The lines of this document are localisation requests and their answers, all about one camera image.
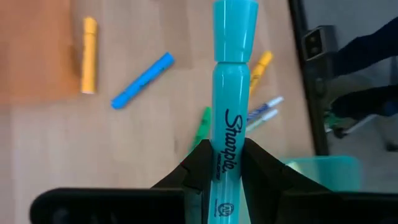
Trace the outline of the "yellow Sharpie highlighter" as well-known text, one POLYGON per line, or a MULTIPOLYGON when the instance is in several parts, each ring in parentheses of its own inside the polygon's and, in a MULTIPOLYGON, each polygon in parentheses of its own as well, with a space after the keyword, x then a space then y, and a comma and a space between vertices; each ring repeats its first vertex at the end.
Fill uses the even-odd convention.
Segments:
POLYGON ((252 95, 252 93, 256 89, 259 80, 262 78, 264 72, 266 71, 266 69, 269 66, 272 59, 273 59, 272 52, 266 51, 261 55, 261 57, 257 61, 257 64, 252 69, 251 82, 250 82, 250 87, 249 87, 250 95, 252 95))
POLYGON ((96 91, 96 39, 97 22, 93 17, 83 20, 83 58, 81 63, 81 92, 94 94, 96 91))

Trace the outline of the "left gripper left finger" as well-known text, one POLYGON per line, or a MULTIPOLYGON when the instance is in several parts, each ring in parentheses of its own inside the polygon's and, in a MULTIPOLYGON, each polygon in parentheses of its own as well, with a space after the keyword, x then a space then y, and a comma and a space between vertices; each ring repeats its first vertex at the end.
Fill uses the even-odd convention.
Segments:
POLYGON ((171 173, 153 186, 184 192, 186 224, 208 224, 212 155, 210 141, 202 140, 171 173))

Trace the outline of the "person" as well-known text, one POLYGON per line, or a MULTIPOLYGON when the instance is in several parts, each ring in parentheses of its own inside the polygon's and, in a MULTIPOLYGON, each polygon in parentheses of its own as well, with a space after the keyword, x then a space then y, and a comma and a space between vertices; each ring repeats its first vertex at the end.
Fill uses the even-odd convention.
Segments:
MULTIPOLYGON (((358 36, 332 56, 333 76, 350 75, 398 56, 398 16, 369 35, 358 36)), ((369 115, 398 114, 398 83, 355 91, 330 103, 330 112, 339 118, 363 119, 369 115)))

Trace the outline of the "green Sharpie highlighter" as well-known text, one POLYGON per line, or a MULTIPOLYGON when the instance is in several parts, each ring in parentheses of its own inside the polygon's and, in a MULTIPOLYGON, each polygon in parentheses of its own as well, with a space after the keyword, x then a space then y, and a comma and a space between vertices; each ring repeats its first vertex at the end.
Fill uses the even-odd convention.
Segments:
POLYGON ((208 133, 210 132, 210 127, 211 127, 211 108, 206 107, 203 110, 200 124, 193 138, 190 152, 192 152, 203 139, 206 139, 208 137, 208 133))

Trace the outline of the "navy thin dry-erase marker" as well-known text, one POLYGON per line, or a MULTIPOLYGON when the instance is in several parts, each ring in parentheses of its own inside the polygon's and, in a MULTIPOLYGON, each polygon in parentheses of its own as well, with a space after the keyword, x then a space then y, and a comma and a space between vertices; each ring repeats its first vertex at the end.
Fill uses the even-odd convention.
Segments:
POLYGON ((256 109, 252 110, 251 112, 248 113, 247 115, 247 122, 253 121, 255 118, 257 118, 259 115, 263 114, 265 111, 270 109, 271 107, 279 104, 284 100, 283 96, 278 96, 267 103, 263 103, 261 106, 257 107, 256 109))

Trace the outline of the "teal translucent plastic bin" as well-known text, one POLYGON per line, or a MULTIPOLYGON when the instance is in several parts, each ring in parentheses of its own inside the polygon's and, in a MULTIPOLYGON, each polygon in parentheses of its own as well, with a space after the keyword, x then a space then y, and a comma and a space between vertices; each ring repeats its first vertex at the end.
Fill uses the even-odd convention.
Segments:
POLYGON ((281 161, 333 191, 357 192, 362 187, 361 163, 351 156, 315 156, 281 161))

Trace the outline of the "green thin dry-erase marker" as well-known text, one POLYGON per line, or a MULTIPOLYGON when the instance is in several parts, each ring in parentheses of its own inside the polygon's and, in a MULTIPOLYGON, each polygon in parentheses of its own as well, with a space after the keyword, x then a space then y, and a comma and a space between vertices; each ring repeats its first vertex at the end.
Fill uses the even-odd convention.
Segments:
POLYGON ((271 118, 273 118, 274 116, 276 116, 278 114, 278 109, 274 109, 271 110, 270 112, 265 113, 264 115, 262 115, 260 118, 258 118, 257 120, 255 120, 254 122, 250 123, 247 127, 246 127, 246 132, 250 133, 251 131, 253 131, 254 129, 256 129, 259 125, 261 125, 262 123, 270 120, 271 118))

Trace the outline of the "orange translucent plastic bin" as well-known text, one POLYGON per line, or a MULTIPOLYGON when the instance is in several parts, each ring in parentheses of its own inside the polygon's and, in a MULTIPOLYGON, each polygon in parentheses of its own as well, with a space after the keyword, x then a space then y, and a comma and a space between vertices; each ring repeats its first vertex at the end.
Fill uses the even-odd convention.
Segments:
POLYGON ((79 88, 71 0, 0 0, 0 105, 63 100, 79 88))

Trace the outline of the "black aluminium table frame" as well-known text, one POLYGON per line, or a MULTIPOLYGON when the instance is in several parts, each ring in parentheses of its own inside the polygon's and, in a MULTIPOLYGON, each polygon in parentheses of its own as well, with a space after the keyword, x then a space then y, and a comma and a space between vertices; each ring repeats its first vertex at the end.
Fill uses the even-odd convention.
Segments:
POLYGON ((305 99, 307 102, 310 127, 317 156, 329 155, 328 141, 323 124, 323 113, 320 106, 320 95, 316 90, 315 70, 305 59, 303 37, 308 33, 308 23, 305 17, 303 0, 287 0, 294 31, 296 54, 301 71, 305 99))

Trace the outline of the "blue highlighter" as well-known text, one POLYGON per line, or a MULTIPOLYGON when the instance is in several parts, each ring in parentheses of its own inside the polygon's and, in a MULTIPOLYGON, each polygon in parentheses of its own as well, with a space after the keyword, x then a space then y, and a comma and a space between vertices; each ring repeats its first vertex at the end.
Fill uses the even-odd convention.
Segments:
POLYGON ((160 59, 144 71, 138 78, 129 84, 119 95, 111 100, 111 107, 119 110, 124 108, 150 82, 154 81, 162 72, 174 63, 173 56, 166 52, 160 59))

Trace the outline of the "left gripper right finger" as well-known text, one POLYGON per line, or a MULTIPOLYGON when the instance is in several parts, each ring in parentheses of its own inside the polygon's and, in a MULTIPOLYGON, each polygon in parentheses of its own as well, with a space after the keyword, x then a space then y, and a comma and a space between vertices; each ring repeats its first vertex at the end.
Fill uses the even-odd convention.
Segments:
POLYGON ((328 224, 328 190, 245 139, 242 181, 251 224, 328 224))

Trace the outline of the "teal Sharpie highlighter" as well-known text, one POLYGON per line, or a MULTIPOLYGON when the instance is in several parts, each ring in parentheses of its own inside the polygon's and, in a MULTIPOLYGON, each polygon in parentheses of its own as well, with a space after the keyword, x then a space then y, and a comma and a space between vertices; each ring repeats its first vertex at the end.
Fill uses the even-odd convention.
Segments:
POLYGON ((213 150, 208 224, 238 224, 251 58, 258 3, 215 0, 210 143, 213 150))

